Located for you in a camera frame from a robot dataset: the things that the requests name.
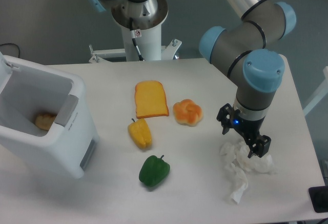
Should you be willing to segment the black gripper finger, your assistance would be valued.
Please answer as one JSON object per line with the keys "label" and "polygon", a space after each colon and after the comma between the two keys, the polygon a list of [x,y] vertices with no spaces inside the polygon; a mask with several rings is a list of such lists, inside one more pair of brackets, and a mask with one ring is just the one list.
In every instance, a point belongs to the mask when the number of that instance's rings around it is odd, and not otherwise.
{"label": "black gripper finger", "polygon": [[252,156],[262,158],[269,151],[271,138],[266,135],[258,134],[254,138],[247,138],[245,142],[250,149],[248,158],[251,158]]}
{"label": "black gripper finger", "polygon": [[220,108],[216,119],[221,123],[223,135],[227,134],[229,130],[233,128],[233,115],[234,109],[230,104],[225,104]]}

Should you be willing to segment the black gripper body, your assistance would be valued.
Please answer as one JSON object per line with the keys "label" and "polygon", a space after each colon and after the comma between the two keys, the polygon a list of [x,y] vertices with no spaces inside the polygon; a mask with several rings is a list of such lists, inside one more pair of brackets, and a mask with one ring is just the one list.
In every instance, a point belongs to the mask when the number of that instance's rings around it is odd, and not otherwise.
{"label": "black gripper body", "polygon": [[251,110],[241,103],[233,103],[233,128],[245,141],[267,141],[267,136],[259,132],[266,114],[267,108]]}

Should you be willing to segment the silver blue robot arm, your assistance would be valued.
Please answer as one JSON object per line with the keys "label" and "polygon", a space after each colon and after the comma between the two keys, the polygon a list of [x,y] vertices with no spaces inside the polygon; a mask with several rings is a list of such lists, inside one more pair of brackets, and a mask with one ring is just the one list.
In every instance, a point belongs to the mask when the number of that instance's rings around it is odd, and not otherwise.
{"label": "silver blue robot arm", "polygon": [[[100,10],[111,9],[120,25],[128,61],[162,60],[161,25],[168,15],[166,0],[91,0]],[[223,133],[240,134],[250,156],[264,156],[271,139],[259,130],[282,82],[284,61],[267,50],[295,27],[293,8],[271,0],[227,0],[242,23],[231,31],[209,29],[199,43],[200,54],[237,86],[232,105],[220,108]]]}

